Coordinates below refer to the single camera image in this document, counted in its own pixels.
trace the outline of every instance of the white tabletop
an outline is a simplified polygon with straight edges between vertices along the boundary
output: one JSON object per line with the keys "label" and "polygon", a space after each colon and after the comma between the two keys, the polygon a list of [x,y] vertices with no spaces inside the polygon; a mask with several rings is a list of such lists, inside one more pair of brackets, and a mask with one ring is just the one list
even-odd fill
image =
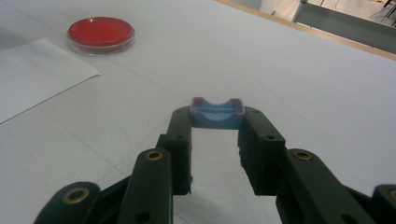
{"label": "white tabletop", "polygon": [[[74,54],[68,27],[95,16],[131,23],[134,45]],[[0,0],[0,49],[42,37],[103,75],[0,124],[1,223],[32,223],[70,183],[123,179],[194,96],[260,109],[288,148],[316,153],[353,189],[396,183],[390,59],[212,1]],[[275,198],[253,194],[236,137],[193,130],[192,195],[175,197],[175,223],[280,223]]]}

